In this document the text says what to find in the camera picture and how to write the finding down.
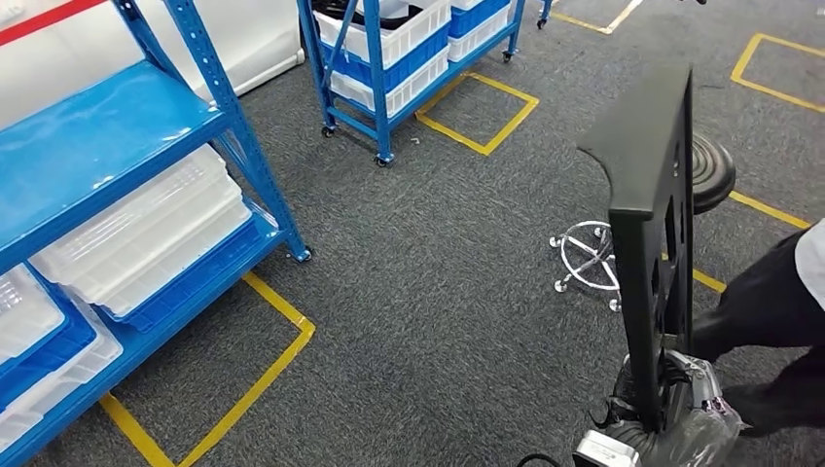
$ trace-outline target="white plastic storage bin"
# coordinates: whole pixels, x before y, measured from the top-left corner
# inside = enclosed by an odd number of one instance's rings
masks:
[[[177,227],[174,218],[162,220],[226,173],[224,161],[204,145],[29,261],[49,281],[70,286],[81,297],[93,296],[87,275],[109,276],[107,281],[117,277],[130,259],[153,250],[159,237]]]
[[[49,373],[0,413],[0,452],[34,427],[44,415],[115,361],[124,349],[87,305],[77,304],[97,333],[94,341]]]
[[[207,206],[209,211],[160,245],[158,250],[163,254],[147,258],[127,279],[101,291],[91,303],[106,306],[116,317],[126,316],[246,222],[252,213],[243,203],[240,188],[229,178],[226,182],[233,188],[206,193],[197,200],[197,211],[202,213]]]
[[[401,85],[386,95],[387,118],[392,118],[403,110],[422,91],[426,90],[447,71],[448,53],[449,47],[444,48],[418,71],[404,80]],[[376,110],[373,89],[348,76],[333,72],[330,79],[330,89],[341,97],[352,99],[364,105],[372,112]]]
[[[476,47],[480,46],[497,32],[507,27],[509,13],[510,5],[508,4],[488,20],[479,24],[464,37],[460,39],[453,39],[451,37],[448,38],[449,61],[461,61],[462,58],[474,51]]]
[[[403,0],[378,0],[378,15],[381,18],[401,18],[409,14],[410,4]],[[355,11],[364,15],[364,0],[358,0]]]
[[[65,315],[26,270],[0,275],[0,367],[57,329]]]
[[[459,10],[472,10],[473,7],[482,3],[482,0],[450,0],[449,3]]]
[[[449,1],[433,1],[430,6],[424,8],[424,11],[394,31],[381,29],[381,58],[384,68],[392,66],[449,22]],[[321,41],[334,46],[341,31],[342,21],[317,12],[314,14],[321,29]],[[348,54],[356,54],[365,62],[370,62],[367,31],[363,26],[350,24],[343,47]]]
[[[410,5],[416,5],[418,8],[427,8],[436,3],[438,0],[399,0]],[[482,3],[482,0],[449,0],[449,4],[453,8],[459,10],[470,10],[476,5]]]

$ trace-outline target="blue plastic storage bin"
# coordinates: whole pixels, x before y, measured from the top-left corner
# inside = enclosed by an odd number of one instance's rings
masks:
[[[418,44],[409,54],[404,55],[404,57],[395,62],[395,64],[385,69],[384,90],[390,92],[397,88],[398,85],[409,78],[412,73],[415,73],[424,63],[430,61],[430,58],[442,51],[448,43],[448,32],[449,23],[425,39],[424,42]],[[333,49],[332,46],[321,42],[321,50],[324,51],[324,58],[327,61],[329,61]],[[348,54],[344,48],[341,48],[335,62],[333,62],[333,69],[367,86],[371,87],[373,85],[370,63],[364,61],[356,54]]]
[[[180,309],[181,305],[197,294],[202,287],[212,283],[213,277],[223,275],[227,266],[238,254],[260,244],[262,232],[264,230],[259,229],[256,216],[252,216],[212,250],[163,286],[155,295],[125,316],[116,318],[105,306],[93,305],[92,308],[97,311],[98,315],[132,326],[140,333],[147,333],[170,313]]]
[[[62,331],[63,328],[66,327],[67,324],[68,324],[68,319],[64,319],[63,322],[60,323],[59,326],[54,328],[53,331],[46,334],[42,339],[37,341],[37,343],[35,343],[34,345],[28,347],[28,350],[26,350],[25,352],[23,352],[22,354],[20,354],[19,356],[15,357],[15,358],[10,358],[10,359],[6,360],[5,362],[3,362],[3,364],[0,365],[0,381],[3,380],[3,377],[8,372],[10,372],[14,368],[16,368],[20,363],[26,361],[26,359],[28,359],[28,357],[32,356],[36,351],[38,351],[44,345],[49,343],[49,341],[54,339],[54,337],[56,337],[60,333],[60,331]]]
[[[482,0],[470,10],[450,8],[449,37],[458,39],[506,7],[510,0]]]
[[[65,325],[40,348],[0,377],[0,412],[49,373],[59,369],[97,337],[86,318],[56,286],[40,274],[32,274],[43,284],[54,303],[66,315]]]

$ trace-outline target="gray carpet floor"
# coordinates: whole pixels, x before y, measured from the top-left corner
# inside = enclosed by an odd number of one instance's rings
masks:
[[[605,25],[622,1],[557,8]],[[306,65],[242,99],[315,250],[305,265],[280,251],[255,272],[317,331],[198,467],[508,467],[536,450],[572,465],[626,343],[606,297],[553,290],[563,266],[547,239],[604,218],[606,180],[575,138],[658,60],[696,65],[697,125],[733,154],[739,191],[823,217],[822,114],[730,80],[756,32],[825,47],[812,2],[650,0],[611,36],[558,19],[538,31],[539,6],[528,0],[511,63],[491,53],[474,68],[541,101],[489,157],[410,119],[394,133],[396,162],[375,167],[375,144],[354,131],[321,136]],[[745,77],[825,103],[812,54],[768,45]],[[430,115],[484,142],[519,106],[468,80]],[[730,280],[792,231],[727,200],[697,219],[696,266]],[[696,312],[714,307],[714,292],[695,290]],[[180,461],[296,334],[239,283],[113,392]],[[799,353],[741,349],[719,372],[726,384],[768,380]],[[825,433],[796,429],[740,440],[729,463],[812,467],[823,456]],[[30,465],[146,461],[94,408]]]

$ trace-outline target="black stool seat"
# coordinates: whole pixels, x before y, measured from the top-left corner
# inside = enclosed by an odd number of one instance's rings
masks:
[[[725,148],[696,131],[693,149],[694,214],[701,214],[734,190],[736,167]]]

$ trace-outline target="chair base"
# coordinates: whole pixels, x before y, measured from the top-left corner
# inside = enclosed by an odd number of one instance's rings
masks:
[[[589,235],[594,235],[598,240],[597,246],[589,246],[587,242],[574,236],[574,234],[583,234],[586,231],[590,231]],[[588,259],[578,267],[574,267],[568,258],[567,249],[570,245],[576,247],[588,257]],[[613,254],[613,236],[610,233],[610,224],[599,221],[580,222],[567,229],[562,235],[552,236],[550,238],[550,246],[559,250],[561,260],[568,270],[567,275],[554,283],[554,288],[557,292],[566,292],[567,283],[570,282],[571,279],[576,279],[578,282],[592,289],[615,292],[617,297],[610,300],[610,309],[617,312],[622,310],[622,294],[619,291],[619,279],[615,272],[616,256]],[[592,268],[602,269],[609,279],[609,283],[605,284],[587,280],[582,274]]]

